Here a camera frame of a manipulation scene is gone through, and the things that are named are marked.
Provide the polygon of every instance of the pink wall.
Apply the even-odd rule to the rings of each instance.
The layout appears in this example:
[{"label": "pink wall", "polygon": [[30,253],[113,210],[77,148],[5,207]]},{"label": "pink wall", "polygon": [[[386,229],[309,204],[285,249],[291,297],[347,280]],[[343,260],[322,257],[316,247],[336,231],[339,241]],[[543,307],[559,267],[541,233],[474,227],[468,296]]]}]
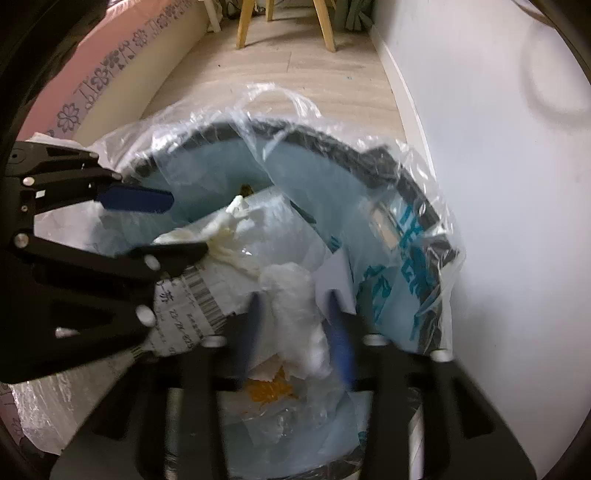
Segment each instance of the pink wall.
[{"label": "pink wall", "polygon": [[35,132],[72,138],[110,82],[196,1],[123,0],[109,8],[40,93],[18,139],[26,140]]}]

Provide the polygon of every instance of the wooden chair leg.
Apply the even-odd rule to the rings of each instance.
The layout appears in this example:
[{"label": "wooden chair leg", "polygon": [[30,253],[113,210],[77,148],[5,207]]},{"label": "wooden chair leg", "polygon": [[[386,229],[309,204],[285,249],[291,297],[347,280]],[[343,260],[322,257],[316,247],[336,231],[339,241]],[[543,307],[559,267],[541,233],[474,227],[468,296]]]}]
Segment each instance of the wooden chair leg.
[{"label": "wooden chair leg", "polygon": [[236,48],[244,48],[246,44],[246,34],[248,33],[248,25],[251,23],[252,9],[254,6],[255,0],[242,1],[242,12],[240,13],[238,34],[236,35]]},{"label": "wooden chair leg", "polygon": [[265,12],[265,17],[268,22],[273,20],[273,8],[275,7],[275,0],[267,0],[267,7]]},{"label": "wooden chair leg", "polygon": [[332,25],[330,25],[329,10],[326,8],[326,0],[314,0],[314,6],[316,7],[318,20],[320,20],[324,44],[329,51],[336,51],[335,37],[333,35]]}]

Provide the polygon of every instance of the barcode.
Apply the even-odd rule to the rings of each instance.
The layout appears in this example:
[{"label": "barcode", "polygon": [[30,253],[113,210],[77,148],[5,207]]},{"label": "barcode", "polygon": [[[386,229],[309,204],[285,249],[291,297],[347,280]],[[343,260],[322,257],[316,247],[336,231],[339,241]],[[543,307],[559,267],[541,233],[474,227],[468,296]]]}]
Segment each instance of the barcode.
[{"label": "barcode", "polygon": [[143,345],[134,346],[131,349],[131,354],[134,356],[134,360],[137,360],[145,352]]},{"label": "barcode", "polygon": [[184,271],[183,277],[207,322],[212,326],[214,332],[219,333],[226,323],[226,317],[205,285],[199,270],[196,267],[189,267]]}]

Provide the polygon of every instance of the white wall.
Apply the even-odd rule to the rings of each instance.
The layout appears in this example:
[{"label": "white wall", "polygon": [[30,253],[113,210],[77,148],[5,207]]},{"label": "white wall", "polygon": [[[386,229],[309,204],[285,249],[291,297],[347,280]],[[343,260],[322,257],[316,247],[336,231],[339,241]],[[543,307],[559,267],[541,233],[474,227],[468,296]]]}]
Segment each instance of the white wall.
[{"label": "white wall", "polygon": [[510,0],[376,0],[467,260],[454,349],[539,475],[591,407],[591,87]]}]

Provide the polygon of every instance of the wooden floor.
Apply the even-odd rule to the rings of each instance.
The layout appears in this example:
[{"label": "wooden floor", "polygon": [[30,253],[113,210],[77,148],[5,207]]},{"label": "wooden floor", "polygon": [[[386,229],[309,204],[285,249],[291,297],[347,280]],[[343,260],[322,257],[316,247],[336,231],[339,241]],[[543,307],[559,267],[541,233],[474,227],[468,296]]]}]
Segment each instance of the wooden floor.
[{"label": "wooden floor", "polygon": [[[314,9],[276,9],[274,17],[269,23],[252,19],[242,50],[235,48],[237,21],[224,21],[221,33],[207,33],[169,75],[144,116],[187,95],[196,106],[223,103],[235,85],[275,82],[312,99],[328,118],[405,140],[394,95],[367,34],[335,32],[337,53],[331,53]],[[257,102],[253,111],[293,112],[277,95]]]}]

